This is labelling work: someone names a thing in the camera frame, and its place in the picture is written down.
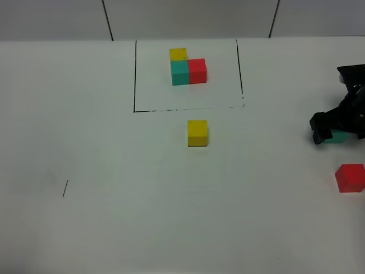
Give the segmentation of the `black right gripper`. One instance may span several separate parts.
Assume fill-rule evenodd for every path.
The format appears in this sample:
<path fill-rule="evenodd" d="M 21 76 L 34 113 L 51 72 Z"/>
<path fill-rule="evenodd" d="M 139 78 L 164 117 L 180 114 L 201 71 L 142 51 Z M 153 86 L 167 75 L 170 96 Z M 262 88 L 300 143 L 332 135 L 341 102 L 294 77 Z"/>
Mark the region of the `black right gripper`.
<path fill-rule="evenodd" d="M 330 110 L 328 115 L 317 112 L 309 121 L 314 144 L 332 139 L 331 130 L 355 134 L 358 139 L 364 139 L 364 85 L 351 87 L 338 107 Z"/>

